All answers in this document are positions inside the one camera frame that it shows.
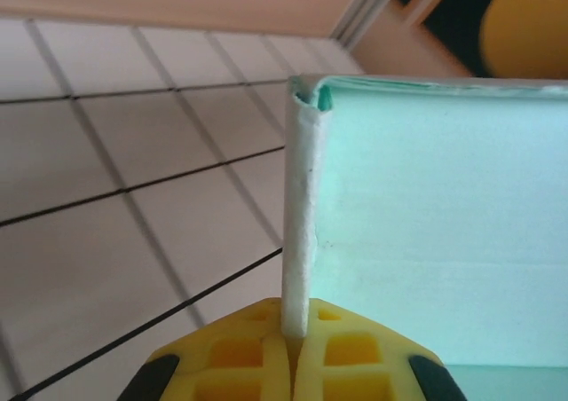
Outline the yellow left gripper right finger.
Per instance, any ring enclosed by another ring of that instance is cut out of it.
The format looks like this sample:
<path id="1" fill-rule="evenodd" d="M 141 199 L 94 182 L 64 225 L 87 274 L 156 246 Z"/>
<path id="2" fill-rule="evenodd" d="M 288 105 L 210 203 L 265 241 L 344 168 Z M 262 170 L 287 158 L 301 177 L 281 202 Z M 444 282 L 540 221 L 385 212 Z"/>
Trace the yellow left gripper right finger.
<path id="1" fill-rule="evenodd" d="M 386 326 L 310 300 L 296 401 L 466 401 L 440 358 Z"/>

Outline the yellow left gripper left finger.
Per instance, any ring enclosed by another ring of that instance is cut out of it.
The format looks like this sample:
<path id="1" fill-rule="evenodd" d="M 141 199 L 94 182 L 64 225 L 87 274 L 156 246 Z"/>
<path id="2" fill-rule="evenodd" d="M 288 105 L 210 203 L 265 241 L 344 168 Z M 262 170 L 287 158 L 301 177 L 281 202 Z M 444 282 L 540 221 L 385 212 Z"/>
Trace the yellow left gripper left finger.
<path id="1" fill-rule="evenodd" d="M 117 401 L 291 401 L 280 299 L 266 298 L 155 350 Z"/>

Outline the aluminium corner post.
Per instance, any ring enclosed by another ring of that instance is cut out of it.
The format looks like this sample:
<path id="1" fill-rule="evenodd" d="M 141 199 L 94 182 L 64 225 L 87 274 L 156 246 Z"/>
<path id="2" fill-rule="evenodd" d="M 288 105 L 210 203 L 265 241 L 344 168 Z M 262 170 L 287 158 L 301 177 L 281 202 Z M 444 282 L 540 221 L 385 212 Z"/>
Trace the aluminium corner post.
<path id="1" fill-rule="evenodd" d="M 352 50 L 390 0 L 351 0 L 330 37 Z"/>

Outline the wall panel with orange oval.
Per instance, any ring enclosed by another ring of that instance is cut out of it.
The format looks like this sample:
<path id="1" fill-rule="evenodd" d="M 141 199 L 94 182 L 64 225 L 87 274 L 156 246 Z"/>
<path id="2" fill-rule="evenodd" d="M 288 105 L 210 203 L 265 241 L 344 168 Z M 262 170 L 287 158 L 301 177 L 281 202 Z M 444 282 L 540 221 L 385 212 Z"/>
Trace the wall panel with orange oval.
<path id="1" fill-rule="evenodd" d="M 398 0 L 473 75 L 568 80 L 568 0 Z"/>

